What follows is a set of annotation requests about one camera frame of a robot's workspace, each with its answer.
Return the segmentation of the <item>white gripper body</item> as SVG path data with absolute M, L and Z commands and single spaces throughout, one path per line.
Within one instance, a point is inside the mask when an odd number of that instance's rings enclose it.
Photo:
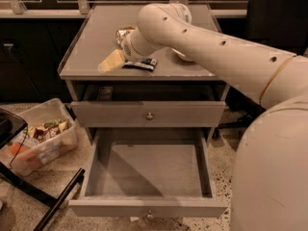
M 130 62 L 137 62 L 141 55 L 134 49 L 132 44 L 132 34 L 128 34 L 121 43 L 124 57 Z

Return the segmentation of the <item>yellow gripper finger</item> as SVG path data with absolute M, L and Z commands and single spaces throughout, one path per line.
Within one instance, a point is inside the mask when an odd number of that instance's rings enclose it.
M 105 60 L 98 65 L 100 72 L 108 72 L 110 70 L 123 67 L 125 58 L 121 50 L 114 50 Z

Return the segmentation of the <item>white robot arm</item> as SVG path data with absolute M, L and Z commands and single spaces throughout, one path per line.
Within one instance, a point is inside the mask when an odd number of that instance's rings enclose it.
M 234 163 L 230 231 L 308 231 L 308 61 L 193 26 L 182 4 L 150 4 L 101 71 L 173 48 L 259 103 Z

